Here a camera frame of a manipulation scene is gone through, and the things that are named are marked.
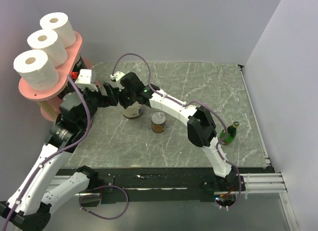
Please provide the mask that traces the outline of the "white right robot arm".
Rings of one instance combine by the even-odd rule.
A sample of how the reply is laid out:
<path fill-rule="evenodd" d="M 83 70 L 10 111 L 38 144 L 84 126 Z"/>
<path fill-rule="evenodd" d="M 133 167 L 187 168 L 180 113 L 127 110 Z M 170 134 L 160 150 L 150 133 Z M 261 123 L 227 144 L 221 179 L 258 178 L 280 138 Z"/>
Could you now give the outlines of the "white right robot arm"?
<path fill-rule="evenodd" d="M 170 96 L 155 85 L 144 85 L 135 73 L 116 72 L 111 79 L 119 87 L 119 102 L 123 108 L 137 102 L 160 110 L 182 122 L 187 127 L 189 141 L 201 148 L 210 161 L 218 187 L 225 191 L 232 187 L 236 191 L 242 190 L 239 170 L 226 158 L 218 140 L 212 112 L 206 106 L 188 104 Z"/>

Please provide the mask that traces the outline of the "white toilet roll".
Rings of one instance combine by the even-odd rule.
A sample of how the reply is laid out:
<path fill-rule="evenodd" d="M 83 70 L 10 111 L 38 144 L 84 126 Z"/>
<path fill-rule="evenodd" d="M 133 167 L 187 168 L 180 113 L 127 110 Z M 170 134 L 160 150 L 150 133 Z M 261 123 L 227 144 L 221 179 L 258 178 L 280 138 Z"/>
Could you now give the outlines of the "white toilet roll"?
<path fill-rule="evenodd" d="M 42 50 L 28 50 L 13 61 L 13 68 L 33 89 L 43 91 L 59 82 L 59 74 Z"/>
<path fill-rule="evenodd" d="M 54 30 L 41 29 L 35 31 L 28 36 L 27 43 L 32 49 L 44 51 L 54 67 L 64 64 L 68 59 L 64 45 Z"/>
<path fill-rule="evenodd" d="M 77 40 L 69 17 L 63 12 L 53 12 L 43 16 L 40 19 L 40 26 L 42 29 L 54 30 L 64 48 L 72 46 Z"/>

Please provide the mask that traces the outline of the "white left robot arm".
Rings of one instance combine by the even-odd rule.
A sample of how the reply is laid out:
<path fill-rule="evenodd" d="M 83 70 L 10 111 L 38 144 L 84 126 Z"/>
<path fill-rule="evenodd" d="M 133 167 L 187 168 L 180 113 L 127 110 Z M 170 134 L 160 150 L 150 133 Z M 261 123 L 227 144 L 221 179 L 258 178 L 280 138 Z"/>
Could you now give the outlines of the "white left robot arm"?
<path fill-rule="evenodd" d="M 98 188 L 98 172 L 82 166 L 67 181 L 47 191 L 58 170 L 88 135 L 97 109 L 118 104 L 119 90 L 108 83 L 103 87 L 105 95 L 99 88 L 76 87 L 64 96 L 60 113 L 34 166 L 17 191 L 0 203 L 0 215 L 5 219 L 2 230 L 12 223 L 23 231 L 41 231 L 53 213 L 73 195 Z"/>

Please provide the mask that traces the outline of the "black roll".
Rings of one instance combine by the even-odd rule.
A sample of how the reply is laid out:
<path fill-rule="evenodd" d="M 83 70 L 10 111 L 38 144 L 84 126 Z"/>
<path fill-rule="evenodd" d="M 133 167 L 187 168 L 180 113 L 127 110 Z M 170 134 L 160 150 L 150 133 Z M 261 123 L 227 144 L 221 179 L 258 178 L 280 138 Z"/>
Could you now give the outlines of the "black roll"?
<path fill-rule="evenodd" d="M 79 54 L 76 58 L 75 65 L 73 67 L 73 72 L 79 73 L 82 69 L 89 69 L 89 66 L 85 63 L 84 59 Z"/>
<path fill-rule="evenodd" d="M 72 85 L 70 83 L 67 83 L 66 87 L 57 95 L 57 97 L 59 99 L 63 99 L 64 96 L 66 96 L 69 93 L 74 92 L 74 88 L 72 87 Z"/>

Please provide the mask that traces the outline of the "beige roll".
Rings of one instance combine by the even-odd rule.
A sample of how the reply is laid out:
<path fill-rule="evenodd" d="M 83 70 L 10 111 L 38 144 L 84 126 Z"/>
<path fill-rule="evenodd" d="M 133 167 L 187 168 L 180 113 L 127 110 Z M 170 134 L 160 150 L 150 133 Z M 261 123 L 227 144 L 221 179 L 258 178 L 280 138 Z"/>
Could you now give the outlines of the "beige roll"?
<path fill-rule="evenodd" d="M 128 119 L 138 118 L 143 113 L 143 106 L 138 102 L 135 102 L 127 108 L 121 107 L 123 115 Z"/>

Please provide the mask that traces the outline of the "white toilet roll front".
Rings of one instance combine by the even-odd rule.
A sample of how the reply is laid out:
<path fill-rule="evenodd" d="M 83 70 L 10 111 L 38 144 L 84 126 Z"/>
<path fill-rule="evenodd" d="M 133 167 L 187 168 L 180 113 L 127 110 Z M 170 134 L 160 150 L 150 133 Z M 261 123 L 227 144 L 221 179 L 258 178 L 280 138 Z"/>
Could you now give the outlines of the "white toilet roll front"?
<path fill-rule="evenodd" d="M 54 67 L 64 64 L 68 59 L 64 45 L 54 30 L 41 29 L 35 31 L 28 36 L 27 43 L 32 49 L 44 51 Z"/>

